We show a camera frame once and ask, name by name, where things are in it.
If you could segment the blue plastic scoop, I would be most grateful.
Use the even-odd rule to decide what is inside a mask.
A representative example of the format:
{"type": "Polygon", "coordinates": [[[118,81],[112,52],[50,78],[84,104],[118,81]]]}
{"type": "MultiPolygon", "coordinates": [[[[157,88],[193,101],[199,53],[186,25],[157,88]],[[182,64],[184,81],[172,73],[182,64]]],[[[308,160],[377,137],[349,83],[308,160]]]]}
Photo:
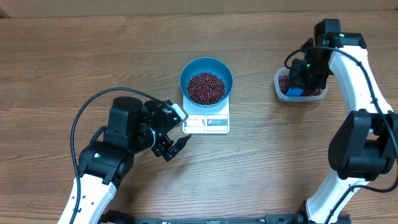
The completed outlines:
{"type": "Polygon", "coordinates": [[[285,93],[286,96],[291,96],[291,97],[299,97],[302,96],[304,92],[304,89],[302,88],[289,88],[287,92],[285,93]]]}

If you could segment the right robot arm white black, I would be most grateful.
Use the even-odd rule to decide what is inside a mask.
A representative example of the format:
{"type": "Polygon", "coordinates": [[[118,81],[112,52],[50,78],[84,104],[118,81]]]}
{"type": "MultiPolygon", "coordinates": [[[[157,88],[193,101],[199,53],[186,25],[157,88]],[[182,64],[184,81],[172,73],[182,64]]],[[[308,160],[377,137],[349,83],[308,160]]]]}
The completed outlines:
{"type": "Polygon", "coordinates": [[[324,19],[313,31],[299,48],[304,58],[286,66],[289,84],[284,95],[306,98],[324,90],[333,75],[347,117],[328,146],[328,175],[292,216],[292,223],[348,223],[349,218],[339,214],[358,190],[388,193],[397,188],[396,183],[386,189],[368,185],[397,163],[397,113],[377,86],[360,33],[342,32],[338,19],[324,19]]]}

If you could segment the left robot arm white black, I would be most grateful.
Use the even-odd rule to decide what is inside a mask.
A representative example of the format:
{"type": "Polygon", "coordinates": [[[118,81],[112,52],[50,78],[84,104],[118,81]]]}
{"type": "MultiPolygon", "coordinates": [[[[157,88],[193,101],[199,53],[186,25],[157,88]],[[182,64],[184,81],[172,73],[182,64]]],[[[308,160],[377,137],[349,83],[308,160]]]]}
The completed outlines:
{"type": "Polygon", "coordinates": [[[115,98],[107,125],[97,130],[79,155],[79,179],[59,223],[134,223],[133,216],[106,207],[137,153],[151,149],[156,157],[170,161],[185,147],[190,136],[173,141],[167,133],[187,118],[185,110],[170,100],[143,103],[129,96],[115,98]]]}

